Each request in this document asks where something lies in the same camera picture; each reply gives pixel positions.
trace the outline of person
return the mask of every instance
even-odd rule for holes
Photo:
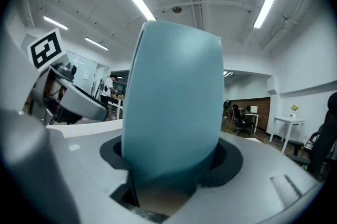
[[[101,92],[101,102],[107,106],[108,101],[110,100],[111,93],[117,93],[117,90],[114,89],[112,82],[117,80],[116,75],[111,75],[104,81],[104,88]]]

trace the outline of white desk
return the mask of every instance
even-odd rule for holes
[[[254,117],[256,117],[255,129],[254,129],[254,133],[256,133],[257,122],[259,121],[259,114],[258,113],[242,113],[242,114],[246,115],[246,116],[254,116]]]
[[[286,148],[286,144],[288,143],[288,140],[289,140],[289,136],[290,136],[292,126],[294,124],[301,124],[301,130],[300,130],[300,135],[301,135],[303,124],[304,124],[304,119],[293,119],[293,118],[290,118],[290,117],[274,117],[274,129],[273,129],[273,133],[270,136],[269,142],[272,141],[273,136],[276,134],[275,131],[276,131],[276,121],[277,120],[281,121],[281,122],[289,123],[288,131],[285,135],[285,143],[284,143],[284,145],[282,147],[282,151],[281,151],[281,153],[284,153],[285,148]]]
[[[117,107],[117,119],[120,118],[120,111],[123,110],[123,106],[122,106],[122,101],[124,101],[124,99],[119,99],[119,98],[115,98],[115,97],[111,97],[112,99],[118,100],[118,104],[114,104],[111,101],[108,101],[108,104]]]

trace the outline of light blue cup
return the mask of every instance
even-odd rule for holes
[[[223,109],[219,37],[150,21],[137,42],[123,114],[122,155],[137,187],[193,190],[209,170]]]

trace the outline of fluorescent ceiling light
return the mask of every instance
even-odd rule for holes
[[[233,73],[232,72],[228,72],[226,75],[225,75],[225,77],[226,76],[231,76]]]
[[[274,0],[264,0],[259,16],[257,17],[254,23],[254,28],[260,28],[262,26],[262,23],[264,22],[265,18],[267,17],[267,14],[270,11],[270,8],[273,5],[273,2]]]
[[[156,20],[143,0],[132,0],[147,20]]]
[[[59,22],[56,22],[55,20],[52,20],[52,19],[49,18],[49,17],[44,16],[44,20],[46,20],[46,21],[48,21],[48,22],[50,22],[50,23],[53,23],[53,24],[55,24],[56,26],[59,26],[59,27],[62,28],[62,29],[68,30],[68,27],[67,27],[67,26],[62,25],[62,24],[60,24]]]
[[[99,44],[99,43],[96,43],[95,41],[89,39],[88,37],[86,37],[86,40],[87,40],[88,42],[90,42],[90,43],[96,45],[96,46],[99,46],[100,48],[102,48],[102,49],[104,49],[104,50],[109,50],[109,48],[107,48],[107,47],[105,47],[105,46],[103,46],[103,45],[101,45],[101,44]]]

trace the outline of office chair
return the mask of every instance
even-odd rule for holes
[[[243,120],[243,117],[240,113],[240,110],[238,109],[237,106],[233,105],[233,112],[234,112],[234,116],[236,118],[236,122],[235,124],[237,125],[238,129],[235,129],[234,132],[236,133],[237,131],[240,133],[246,133],[246,134],[250,134],[251,132],[249,130],[247,130],[247,128],[250,126],[251,123],[249,122],[245,122]]]
[[[323,125],[318,131],[318,138],[310,152],[310,159],[302,158],[297,155],[288,155],[290,159],[299,165],[307,165],[308,172],[315,178],[318,177],[322,163],[326,160],[332,146],[337,140],[337,93],[330,96],[328,100],[328,112],[326,112]],[[288,144],[295,146],[295,154],[304,143],[288,141]]]

